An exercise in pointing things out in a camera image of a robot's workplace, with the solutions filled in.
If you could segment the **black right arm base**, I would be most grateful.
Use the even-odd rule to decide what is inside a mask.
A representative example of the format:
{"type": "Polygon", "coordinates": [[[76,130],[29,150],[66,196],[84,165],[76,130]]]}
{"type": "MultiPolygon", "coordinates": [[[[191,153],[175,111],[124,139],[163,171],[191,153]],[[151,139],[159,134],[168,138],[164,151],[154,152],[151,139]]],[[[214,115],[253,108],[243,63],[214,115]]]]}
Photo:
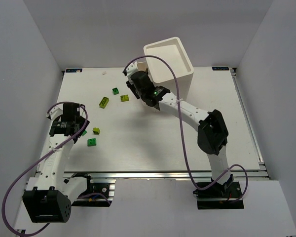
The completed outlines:
{"type": "Polygon", "coordinates": [[[196,189],[193,194],[196,196],[198,210],[244,209],[239,182],[232,182],[225,192],[212,186],[204,191],[196,189]]]}

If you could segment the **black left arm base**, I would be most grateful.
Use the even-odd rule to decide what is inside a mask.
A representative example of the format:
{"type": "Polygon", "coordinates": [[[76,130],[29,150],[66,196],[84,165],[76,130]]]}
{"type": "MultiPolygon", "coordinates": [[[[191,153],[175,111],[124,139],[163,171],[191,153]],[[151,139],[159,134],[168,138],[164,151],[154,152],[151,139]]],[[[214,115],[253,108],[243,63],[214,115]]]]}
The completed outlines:
{"type": "Polygon", "coordinates": [[[75,173],[71,177],[63,178],[65,184],[69,184],[74,178],[83,177],[86,181],[86,190],[82,192],[78,199],[76,199],[72,206],[74,207],[109,207],[111,205],[115,183],[112,180],[104,180],[93,178],[91,174],[75,173]],[[85,196],[93,193],[100,193],[104,195],[110,203],[108,203],[101,195],[92,195],[86,198],[80,198],[80,196],[85,196]]]}

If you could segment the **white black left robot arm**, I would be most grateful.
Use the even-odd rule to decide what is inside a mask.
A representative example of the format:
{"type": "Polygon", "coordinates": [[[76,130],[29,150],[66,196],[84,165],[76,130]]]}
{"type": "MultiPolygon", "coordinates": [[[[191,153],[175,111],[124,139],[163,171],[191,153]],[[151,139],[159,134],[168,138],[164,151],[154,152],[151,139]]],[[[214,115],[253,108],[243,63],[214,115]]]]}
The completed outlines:
{"type": "Polygon", "coordinates": [[[22,196],[23,204],[33,223],[65,223],[71,215],[72,204],[87,190],[85,177],[64,178],[70,151],[89,124],[80,114],[78,103],[63,103],[49,131],[48,150],[42,170],[30,191],[22,196]]]}

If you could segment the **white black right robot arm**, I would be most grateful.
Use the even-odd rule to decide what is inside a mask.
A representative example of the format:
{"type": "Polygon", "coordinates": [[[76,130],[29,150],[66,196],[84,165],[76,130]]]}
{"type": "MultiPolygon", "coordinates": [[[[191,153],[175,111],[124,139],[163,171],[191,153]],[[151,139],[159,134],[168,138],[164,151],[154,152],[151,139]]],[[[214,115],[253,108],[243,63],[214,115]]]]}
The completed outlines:
{"type": "Polygon", "coordinates": [[[207,154],[212,181],[221,191],[226,191],[233,182],[233,175],[228,169],[226,145],[228,130],[220,111],[207,112],[184,100],[178,100],[174,93],[163,86],[154,86],[147,72],[123,71],[128,77],[126,85],[147,106],[174,115],[190,125],[197,132],[197,145],[207,154]]]}

